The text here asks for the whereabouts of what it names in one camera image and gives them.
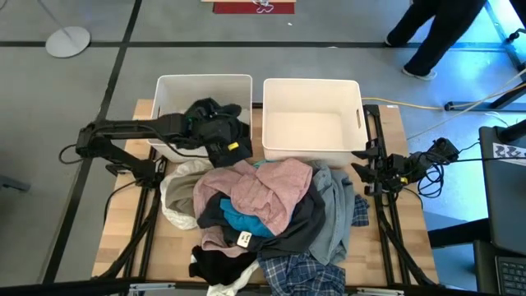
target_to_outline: wooden tabletop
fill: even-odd
[[[153,100],[151,99],[139,99],[133,118],[150,118],[152,104]],[[382,105],[380,106],[380,111],[387,153],[407,155],[408,147],[399,109],[396,106]],[[249,162],[264,159],[263,148],[261,146],[260,109],[253,110],[252,120],[252,149],[254,157],[252,157]],[[128,140],[125,150],[138,158],[147,159],[150,146],[146,140]],[[167,173],[173,171],[174,168],[175,164],[169,165]],[[364,185],[352,167],[349,165],[345,168],[345,171],[348,172],[354,183],[355,192],[360,193],[364,197]],[[119,176],[115,187],[120,187],[131,181],[133,181],[133,178],[130,174]],[[105,272],[127,245],[132,233],[140,191],[141,189],[139,187],[132,186],[122,190],[113,197],[102,238],[100,239],[99,251],[97,252],[92,272],[93,275],[100,275]],[[369,208],[370,224],[367,227],[352,227],[348,257],[339,264],[346,270],[346,285],[349,286],[386,285],[374,202],[371,197],[367,197],[367,199],[371,205],[371,208]],[[431,280],[438,282],[421,202],[412,193],[402,191],[399,194],[397,207],[405,247],[426,275]],[[159,212],[150,255],[150,264],[146,275],[147,280],[203,282],[204,280],[201,278],[191,278],[188,276],[191,249],[199,245],[200,242],[201,233],[199,229],[180,230],[171,225],[162,213]],[[401,283],[398,257],[392,245],[390,245],[390,249],[394,279],[396,282]],[[137,250],[136,263],[134,264],[132,275],[138,275],[142,244]],[[252,274],[250,283],[266,284],[261,269]]]

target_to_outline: person's leg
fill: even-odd
[[[389,46],[406,44],[418,28],[436,14],[439,2],[440,0],[415,0],[398,25],[387,35],[385,42]]]
[[[415,76],[426,76],[445,52],[468,30],[486,0],[442,0],[427,38],[404,66]]]

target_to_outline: plaid shirt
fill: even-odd
[[[259,262],[273,295],[343,295],[345,270],[322,265],[309,252]]]
[[[354,199],[354,216],[352,226],[369,225],[369,215],[367,214],[368,208],[369,203],[367,202],[367,199],[356,195]]]

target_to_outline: red mat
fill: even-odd
[[[294,3],[270,3],[274,5],[271,12],[269,7],[260,7],[250,2],[215,2],[214,13],[217,14],[294,14]]]

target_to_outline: white plastic bin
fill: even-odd
[[[263,150],[268,160],[323,160],[343,167],[365,150],[367,131],[356,81],[267,79]]]
[[[184,113],[197,100],[212,98],[220,105],[238,104],[242,108],[239,120],[252,122],[252,77],[243,74],[165,75],[157,80],[152,118],[167,113]],[[160,154],[174,163],[188,161],[171,151],[162,141],[148,140]],[[207,156],[205,147],[195,150],[178,149],[185,155]]]

